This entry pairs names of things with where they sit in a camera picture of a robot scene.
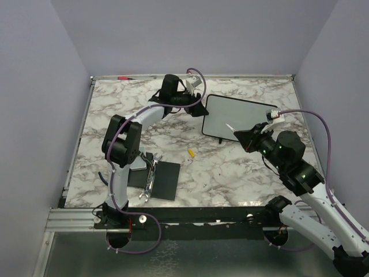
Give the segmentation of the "black framed whiteboard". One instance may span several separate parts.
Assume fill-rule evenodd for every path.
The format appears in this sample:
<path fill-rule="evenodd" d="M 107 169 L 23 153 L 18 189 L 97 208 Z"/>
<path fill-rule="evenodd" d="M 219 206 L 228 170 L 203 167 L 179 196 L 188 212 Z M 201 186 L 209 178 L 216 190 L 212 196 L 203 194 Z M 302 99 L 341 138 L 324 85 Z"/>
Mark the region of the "black framed whiteboard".
<path fill-rule="evenodd" d="M 235 130 L 249 130 L 258 123 L 267 121 L 266 113 L 278 107 L 272 104 L 210 94 L 206 98 L 209 115 L 204 116 L 201 133 L 220 140 L 236 141 Z"/>

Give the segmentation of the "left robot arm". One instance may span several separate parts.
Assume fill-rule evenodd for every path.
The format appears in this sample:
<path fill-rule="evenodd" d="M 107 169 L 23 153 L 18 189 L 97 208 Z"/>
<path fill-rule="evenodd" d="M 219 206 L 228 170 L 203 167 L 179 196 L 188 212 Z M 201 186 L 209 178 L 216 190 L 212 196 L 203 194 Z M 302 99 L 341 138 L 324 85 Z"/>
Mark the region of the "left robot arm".
<path fill-rule="evenodd" d="M 164 119 L 173 109 L 183 109 L 192 117 L 208 115 L 202 104 L 204 92 L 194 93 L 199 85 L 206 86 L 204 75 L 193 75 L 194 68 L 187 70 L 187 79 L 167 74 L 161 88 L 135 113 L 122 117 L 114 115 L 103 139 L 101 150 L 111 167 L 108 179 L 108 195 L 100 205 L 101 214 L 95 215 L 97 229 L 118 229 L 128 224 L 134 216 L 144 216 L 159 221 L 150 214 L 130 212 L 128 209 L 127 187 L 131 164 L 141 156 L 139 147 L 141 133 L 154 123 Z"/>

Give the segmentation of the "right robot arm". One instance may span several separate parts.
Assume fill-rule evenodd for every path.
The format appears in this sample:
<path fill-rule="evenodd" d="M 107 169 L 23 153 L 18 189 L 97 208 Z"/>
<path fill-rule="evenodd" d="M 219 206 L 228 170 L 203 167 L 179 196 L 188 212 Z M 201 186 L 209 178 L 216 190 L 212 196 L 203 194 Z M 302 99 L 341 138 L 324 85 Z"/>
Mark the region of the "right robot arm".
<path fill-rule="evenodd" d="M 368 275 L 367 236 L 357 230 L 364 228 L 326 191 L 323 176 L 303 159 L 306 146 L 296 132 L 283 131 L 276 139 L 272 132 L 263 132 L 264 123 L 250 130 L 239 130 L 234 136 L 247 153 L 259 152 L 279 174 L 283 185 L 302 202 L 309 205 L 323 220 L 320 224 L 282 196 L 267 204 L 266 221 L 277 226 L 283 223 L 313 242 L 332 260 L 342 276 Z"/>

